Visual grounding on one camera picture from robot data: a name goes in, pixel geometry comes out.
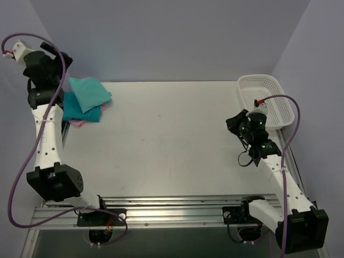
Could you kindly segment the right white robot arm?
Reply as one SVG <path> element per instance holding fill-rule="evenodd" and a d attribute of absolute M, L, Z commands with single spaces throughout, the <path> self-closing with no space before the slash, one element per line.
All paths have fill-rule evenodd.
<path fill-rule="evenodd" d="M 227 129 L 247 148 L 248 156 L 275 191 L 282 211 L 261 196 L 245 199 L 239 217 L 246 222 L 257 219 L 275 234 L 283 254 L 323 248 L 329 218 L 302 193 L 284 165 L 284 156 L 266 131 L 267 116 L 243 109 L 226 120 Z"/>

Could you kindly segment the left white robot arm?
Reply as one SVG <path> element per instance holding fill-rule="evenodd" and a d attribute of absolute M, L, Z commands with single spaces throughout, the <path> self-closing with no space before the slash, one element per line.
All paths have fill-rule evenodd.
<path fill-rule="evenodd" d="M 26 180 L 45 201 L 91 207 L 89 219 L 95 225 L 103 225 L 109 217 L 104 201 L 99 195 L 86 191 L 81 173 L 66 165 L 62 158 L 64 92 L 58 86 L 62 68 L 68 68 L 73 60 L 66 53 L 58 54 L 46 42 L 40 48 L 24 54 L 28 103 L 39 139 L 34 170 L 26 174 Z"/>

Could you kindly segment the mint green t-shirt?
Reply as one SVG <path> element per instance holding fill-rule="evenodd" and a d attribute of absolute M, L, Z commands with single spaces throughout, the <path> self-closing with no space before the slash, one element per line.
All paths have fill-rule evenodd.
<path fill-rule="evenodd" d="M 101 106 L 112 99 L 102 83 L 93 77 L 69 79 L 69 86 L 75 94 L 76 99 L 83 113 L 94 107 Z"/>

